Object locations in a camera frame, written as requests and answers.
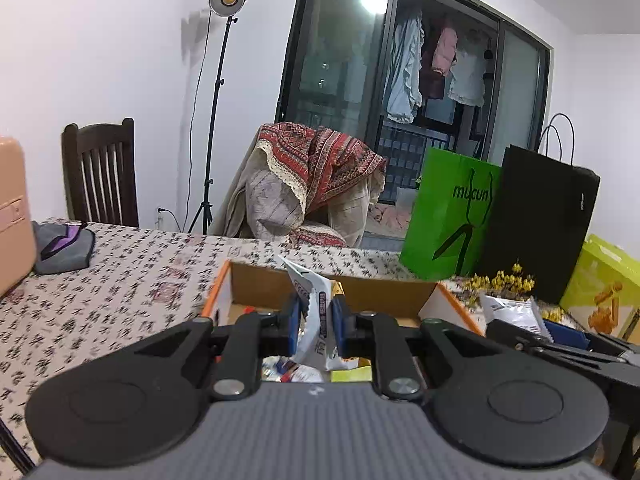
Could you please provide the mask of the green snack bar packet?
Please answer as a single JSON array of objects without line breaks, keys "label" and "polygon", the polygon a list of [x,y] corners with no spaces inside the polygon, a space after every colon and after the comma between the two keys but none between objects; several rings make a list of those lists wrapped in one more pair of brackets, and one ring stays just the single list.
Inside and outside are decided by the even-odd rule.
[{"label": "green snack bar packet", "polygon": [[332,370],[331,382],[372,382],[372,367],[368,365],[352,370]]}]

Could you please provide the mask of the pink hard suitcase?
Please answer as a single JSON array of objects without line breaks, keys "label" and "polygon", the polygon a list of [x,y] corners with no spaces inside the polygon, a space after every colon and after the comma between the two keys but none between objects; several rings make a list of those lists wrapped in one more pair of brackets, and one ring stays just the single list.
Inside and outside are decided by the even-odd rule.
[{"label": "pink hard suitcase", "polygon": [[0,292],[4,296],[36,261],[24,153],[17,140],[8,136],[1,138],[0,171]]}]

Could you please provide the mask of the grey purple pouch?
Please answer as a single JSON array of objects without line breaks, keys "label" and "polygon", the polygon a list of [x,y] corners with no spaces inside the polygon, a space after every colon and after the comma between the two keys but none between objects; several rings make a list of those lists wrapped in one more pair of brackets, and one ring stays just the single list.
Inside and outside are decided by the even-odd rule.
[{"label": "grey purple pouch", "polygon": [[96,246],[96,234],[81,223],[33,221],[36,242],[35,274],[51,275],[87,269]]}]

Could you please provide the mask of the studio lamp on stand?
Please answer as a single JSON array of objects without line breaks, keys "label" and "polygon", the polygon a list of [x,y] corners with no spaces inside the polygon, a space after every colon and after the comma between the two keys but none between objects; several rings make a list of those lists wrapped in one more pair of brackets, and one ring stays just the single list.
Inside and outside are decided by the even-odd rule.
[{"label": "studio lamp on stand", "polygon": [[[186,194],[186,218],[184,219],[182,230],[183,232],[189,234],[194,231],[196,222],[198,222],[198,220],[201,220],[201,231],[204,235],[206,235],[208,233],[209,227],[212,225],[214,220],[213,204],[210,201],[210,192],[212,192],[212,187],[214,184],[214,179],[212,176],[212,160],[215,145],[215,128],[218,104],[221,88],[224,86],[224,61],[226,60],[231,27],[238,21],[238,14],[243,9],[243,6],[246,5],[246,3],[247,0],[207,0],[208,13],[206,18],[205,41],[203,46],[201,64],[200,68],[198,69],[198,76],[196,77],[196,83],[193,92],[193,102],[188,128],[188,194]],[[194,214],[192,214],[192,216],[190,216],[189,209],[191,200],[191,179],[193,176],[193,127],[196,108],[198,107],[198,92],[200,92],[202,77],[204,74],[204,66],[208,55],[208,44],[210,39],[210,32],[212,31],[214,15],[218,16],[218,18],[224,19],[224,34],[222,35],[220,45],[216,67],[216,77],[214,82],[214,91],[212,96],[212,105],[210,106],[209,113],[202,199],[201,203],[198,205],[198,209],[194,212]]]}]

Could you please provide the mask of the yellow green snack box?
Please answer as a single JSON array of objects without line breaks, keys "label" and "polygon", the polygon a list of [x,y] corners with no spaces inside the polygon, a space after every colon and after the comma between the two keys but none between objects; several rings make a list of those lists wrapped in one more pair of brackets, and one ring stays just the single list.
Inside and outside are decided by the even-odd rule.
[{"label": "yellow green snack box", "polygon": [[639,261],[590,234],[560,307],[590,332],[639,344]]}]

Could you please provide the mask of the dark wooden chair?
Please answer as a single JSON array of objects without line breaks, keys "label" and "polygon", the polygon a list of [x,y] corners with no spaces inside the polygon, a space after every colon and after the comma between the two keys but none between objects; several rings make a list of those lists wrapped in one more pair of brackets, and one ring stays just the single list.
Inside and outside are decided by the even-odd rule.
[{"label": "dark wooden chair", "polygon": [[134,121],[67,125],[61,134],[68,216],[74,220],[139,225],[134,172]]}]

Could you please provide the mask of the yellow flower branch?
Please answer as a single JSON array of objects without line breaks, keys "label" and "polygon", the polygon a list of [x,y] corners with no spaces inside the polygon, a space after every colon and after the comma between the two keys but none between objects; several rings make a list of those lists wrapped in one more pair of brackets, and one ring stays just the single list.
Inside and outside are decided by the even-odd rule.
[{"label": "yellow flower branch", "polygon": [[564,314],[558,306],[545,304],[535,298],[536,285],[533,275],[526,274],[517,262],[509,271],[497,271],[494,276],[454,276],[447,287],[470,312],[477,316],[483,315],[484,321],[483,309],[480,306],[481,294],[520,301],[534,298],[544,320],[562,322]]}]

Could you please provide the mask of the orange cardboard pumpkin box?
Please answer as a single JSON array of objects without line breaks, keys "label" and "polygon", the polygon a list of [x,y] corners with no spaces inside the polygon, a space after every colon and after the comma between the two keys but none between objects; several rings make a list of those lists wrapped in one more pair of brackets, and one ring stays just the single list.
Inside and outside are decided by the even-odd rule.
[{"label": "orange cardboard pumpkin box", "polygon": [[385,314],[401,327],[418,328],[439,318],[472,333],[485,333],[442,283],[325,276],[286,260],[282,270],[226,261],[202,307],[214,325],[243,315],[262,319],[259,355],[312,368],[325,380],[336,370],[353,370],[366,356],[340,355],[359,315]]}]

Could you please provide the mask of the hanging clothes on balcony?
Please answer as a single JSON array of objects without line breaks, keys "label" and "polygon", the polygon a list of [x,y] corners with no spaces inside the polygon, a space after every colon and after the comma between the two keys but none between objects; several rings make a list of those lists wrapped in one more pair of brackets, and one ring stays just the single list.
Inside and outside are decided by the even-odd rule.
[{"label": "hanging clothes on balcony", "polygon": [[429,18],[418,6],[404,10],[394,29],[384,96],[384,116],[408,125],[430,101],[485,105],[485,75],[492,37],[449,15]]}]

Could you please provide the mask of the white silver snack packet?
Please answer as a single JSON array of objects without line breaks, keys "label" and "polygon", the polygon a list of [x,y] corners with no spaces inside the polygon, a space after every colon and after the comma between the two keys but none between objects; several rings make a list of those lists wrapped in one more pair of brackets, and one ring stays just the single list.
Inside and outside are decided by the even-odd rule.
[{"label": "white silver snack packet", "polygon": [[356,368],[358,359],[345,360],[337,352],[331,313],[332,282],[293,261],[279,259],[306,309],[293,361],[325,373]]}]

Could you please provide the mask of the green mucun paper bag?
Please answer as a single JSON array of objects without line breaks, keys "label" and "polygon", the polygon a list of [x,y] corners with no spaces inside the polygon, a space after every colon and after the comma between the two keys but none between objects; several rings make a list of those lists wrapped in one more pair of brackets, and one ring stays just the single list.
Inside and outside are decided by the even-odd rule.
[{"label": "green mucun paper bag", "polygon": [[480,258],[501,168],[429,148],[400,262],[418,278],[470,274]]}]

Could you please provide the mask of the red foil snack bag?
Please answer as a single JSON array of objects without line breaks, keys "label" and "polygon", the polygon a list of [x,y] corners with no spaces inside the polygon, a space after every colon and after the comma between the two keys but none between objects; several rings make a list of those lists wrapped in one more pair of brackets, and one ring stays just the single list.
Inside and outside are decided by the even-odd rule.
[{"label": "red foil snack bag", "polygon": [[297,364],[284,356],[268,356],[262,360],[262,380],[265,382],[328,382],[330,375],[307,365]]}]

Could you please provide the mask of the calligraphy print tablecloth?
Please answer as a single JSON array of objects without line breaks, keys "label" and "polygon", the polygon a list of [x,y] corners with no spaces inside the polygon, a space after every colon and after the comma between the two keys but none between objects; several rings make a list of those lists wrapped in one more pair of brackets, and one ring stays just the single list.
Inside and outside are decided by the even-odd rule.
[{"label": "calligraphy print tablecloth", "polygon": [[321,274],[411,281],[396,252],[188,235],[93,223],[90,266],[29,274],[1,300],[1,419],[30,459],[24,423],[44,380],[198,315],[222,265],[280,268],[287,258]]}]

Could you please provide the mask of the black paper bag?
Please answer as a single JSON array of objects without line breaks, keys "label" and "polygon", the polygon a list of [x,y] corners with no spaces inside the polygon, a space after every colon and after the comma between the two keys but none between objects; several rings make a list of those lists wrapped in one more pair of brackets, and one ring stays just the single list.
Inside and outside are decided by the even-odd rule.
[{"label": "black paper bag", "polygon": [[558,304],[587,236],[601,179],[592,170],[511,145],[475,273],[493,276],[517,263],[533,293]]}]

